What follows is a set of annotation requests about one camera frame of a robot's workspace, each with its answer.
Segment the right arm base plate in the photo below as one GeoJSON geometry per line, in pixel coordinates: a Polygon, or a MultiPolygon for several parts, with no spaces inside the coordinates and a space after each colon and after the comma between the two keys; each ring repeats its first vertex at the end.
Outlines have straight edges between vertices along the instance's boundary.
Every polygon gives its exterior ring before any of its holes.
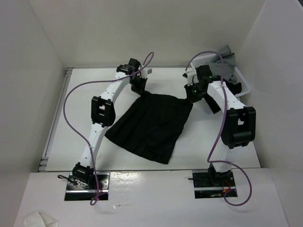
{"type": "Polygon", "coordinates": [[[188,180],[193,183],[196,199],[222,198],[226,192],[226,198],[238,196],[231,171],[216,176],[206,169],[193,170],[188,180]]]}

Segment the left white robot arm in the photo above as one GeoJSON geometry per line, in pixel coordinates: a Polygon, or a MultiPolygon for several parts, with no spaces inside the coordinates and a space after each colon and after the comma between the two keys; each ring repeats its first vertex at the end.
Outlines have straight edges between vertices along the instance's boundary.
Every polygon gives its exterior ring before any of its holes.
{"type": "Polygon", "coordinates": [[[128,64],[117,67],[116,74],[110,80],[106,90],[101,95],[92,97],[90,111],[92,125],[88,138],[89,143],[72,170],[74,182],[83,189],[97,187],[93,166],[103,137],[108,128],[115,122],[115,101],[127,84],[131,84],[131,89],[134,92],[142,93],[147,77],[151,72],[152,69],[146,66],[140,67],[140,63],[136,59],[130,59],[128,64]]]}

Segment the aluminium table edge rail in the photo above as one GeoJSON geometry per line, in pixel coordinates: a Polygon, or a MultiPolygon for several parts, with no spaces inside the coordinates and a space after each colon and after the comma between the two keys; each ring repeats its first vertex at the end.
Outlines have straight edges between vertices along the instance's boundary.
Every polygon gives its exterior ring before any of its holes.
{"type": "Polygon", "coordinates": [[[38,167],[38,170],[37,170],[38,172],[46,172],[46,167],[47,167],[47,163],[48,163],[48,159],[49,159],[49,154],[50,154],[50,151],[51,151],[51,146],[52,146],[52,143],[53,143],[53,139],[54,139],[54,135],[55,135],[55,132],[56,132],[57,124],[58,124],[58,121],[60,119],[60,114],[61,114],[63,102],[64,102],[64,99],[65,99],[65,95],[66,95],[66,92],[67,92],[67,88],[68,88],[68,84],[69,84],[69,81],[70,81],[72,71],[73,71],[73,67],[66,69],[62,89],[61,89],[59,99],[58,99],[58,102],[57,102],[57,106],[56,106],[56,110],[54,112],[51,127],[50,127],[48,137],[47,137],[47,140],[46,140],[46,143],[45,143],[44,151],[43,151],[42,157],[41,157],[40,162],[39,162],[39,167],[38,167]]]}

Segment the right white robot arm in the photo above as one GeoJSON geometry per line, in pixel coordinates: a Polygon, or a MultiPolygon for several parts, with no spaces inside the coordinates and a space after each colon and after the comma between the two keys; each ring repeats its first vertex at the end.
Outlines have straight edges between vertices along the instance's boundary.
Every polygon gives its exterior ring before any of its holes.
{"type": "Polygon", "coordinates": [[[232,163],[238,147],[245,147],[255,139],[256,110],[243,104],[221,76],[213,75],[204,65],[194,70],[186,70],[184,86],[187,98],[192,102],[206,101],[213,113],[223,112],[220,137],[208,158],[210,164],[207,180],[212,186],[220,186],[232,175],[232,163]]]}

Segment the black pleated skirt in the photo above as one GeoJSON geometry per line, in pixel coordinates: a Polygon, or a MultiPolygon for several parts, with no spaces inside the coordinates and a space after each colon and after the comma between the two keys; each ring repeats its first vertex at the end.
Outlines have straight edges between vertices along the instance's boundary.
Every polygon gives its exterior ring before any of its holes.
{"type": "Polygon", "coordinates": [[[167,165],[192,108],[188,99],[145,91],[105,137],[135,155],[167,165]]]}

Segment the grey skirt in basket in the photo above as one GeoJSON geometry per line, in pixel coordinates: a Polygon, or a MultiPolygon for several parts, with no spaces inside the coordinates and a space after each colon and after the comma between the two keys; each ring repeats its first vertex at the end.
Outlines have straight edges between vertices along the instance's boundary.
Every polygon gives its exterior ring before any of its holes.
{"type": "MultiPolygon", "coordinates": [[[[223,47],[219,52],[218,52],[223,59],[224,62],[224,75],[223,79],[226,81],[229,81],[233,84],[236,83],[236,78],[233,75],[235,66],[236,66],[236,61],[235,61],[235,55],[234,53],[230,50],[229,46],[223,47]]],[[[209,68],[212,72],[213,75],[222,75],[222,61],[219,56],[214,56],[208,63],[209,68]]]]}

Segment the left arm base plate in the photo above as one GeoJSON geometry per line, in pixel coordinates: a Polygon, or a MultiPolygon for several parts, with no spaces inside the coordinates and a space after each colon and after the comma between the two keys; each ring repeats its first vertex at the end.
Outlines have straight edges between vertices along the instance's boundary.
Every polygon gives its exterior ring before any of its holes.
{"type": "MultiPolygon", "coordinates": [[[[99,197],[98,201],[108,200],[110,173],[98,172],[99,197]]],[[[72,174],[68,176],[58,175],[57,178],[66,180],[65,201],[89,201],[97,195],[97,186],[95,177],[91,184],[83,183],[73,178],[72,174]]]]}

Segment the crumpled white tissue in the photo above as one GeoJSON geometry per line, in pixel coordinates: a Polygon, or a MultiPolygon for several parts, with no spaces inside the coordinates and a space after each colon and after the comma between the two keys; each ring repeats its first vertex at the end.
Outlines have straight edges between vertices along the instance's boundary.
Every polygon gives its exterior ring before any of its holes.
{"type": "Polygon", "coordinates": [[[23,226],[24,227],[58,227],[59,221],[49,215],[35,211],[25,218],[23,226]]]}

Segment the black skirt in basket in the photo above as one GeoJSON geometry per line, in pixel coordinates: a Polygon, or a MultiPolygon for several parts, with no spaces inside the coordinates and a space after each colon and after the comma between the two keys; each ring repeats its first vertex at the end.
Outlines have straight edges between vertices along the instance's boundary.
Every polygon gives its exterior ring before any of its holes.
{"type": "Polygon", "coordinates": [[[226,83],[223,82],[223,85],[221,85],[220,81],[214,81],[208,84],[204,99],[214,114],[219,111],[224,111],[225,103],[227,103],[227,110],[238,110],[245,107],[245,104],[238,100],[228,89],[226,83]]]}

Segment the white plastic basket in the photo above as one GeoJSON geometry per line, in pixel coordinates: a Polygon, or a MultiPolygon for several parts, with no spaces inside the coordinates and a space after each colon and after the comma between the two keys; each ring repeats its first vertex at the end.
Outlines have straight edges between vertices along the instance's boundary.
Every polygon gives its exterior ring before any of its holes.
{"type": "MultiPolygon", "coordinates": [[[[215,53],[208,53],[195,57],[190,63],[191,70],[196,72],[197,67],[201,65],[205,65],[215,56],[216,56],[215,53]]],[[[236,94],[235,95],[236,97],[241,97],[251,92],[251,87],[249,83],[247,82],[247,80],[244,78],[244,76],[242,75],[242,73],[239,71],[237,67],[234,68],[233,77],[236,79],[236,83],[241,83],[241,92],[236,94]]]]}

